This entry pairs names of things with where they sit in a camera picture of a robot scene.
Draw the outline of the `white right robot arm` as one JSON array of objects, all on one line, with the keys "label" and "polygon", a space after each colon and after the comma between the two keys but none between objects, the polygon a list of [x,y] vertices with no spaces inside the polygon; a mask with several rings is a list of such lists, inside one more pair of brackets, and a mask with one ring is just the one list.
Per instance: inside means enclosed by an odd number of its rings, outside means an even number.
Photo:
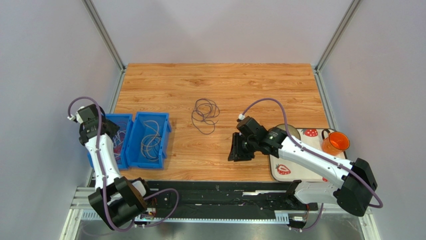
[{"label": "white right robot arm", "polygon": [[357,217],[371,206],[378,184],[370,164],[361,158],[355,161],[338,158],[306,145],[285,130],[266,129],[248,116],[239,120],[232,135],[229,161],[250,161],[255,152],[296,163],[324,177],[324,182],[297,181],[290,193],[303,204],[337,204]]}]

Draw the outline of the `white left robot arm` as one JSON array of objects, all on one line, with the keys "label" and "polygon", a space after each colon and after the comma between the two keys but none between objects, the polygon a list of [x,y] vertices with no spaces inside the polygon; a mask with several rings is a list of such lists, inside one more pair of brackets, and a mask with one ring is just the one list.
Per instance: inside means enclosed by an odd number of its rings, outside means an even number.
[{"label": "white left robot arm", "polygon": [[95,192],[88,196],[90,206],[106,225],[117,231],[147,210],[145,180],[122,176],[114,155],[113,138],[120,126],[109,120],[95,104],[76,112],[79,141],[88,150],[95,173]]}]

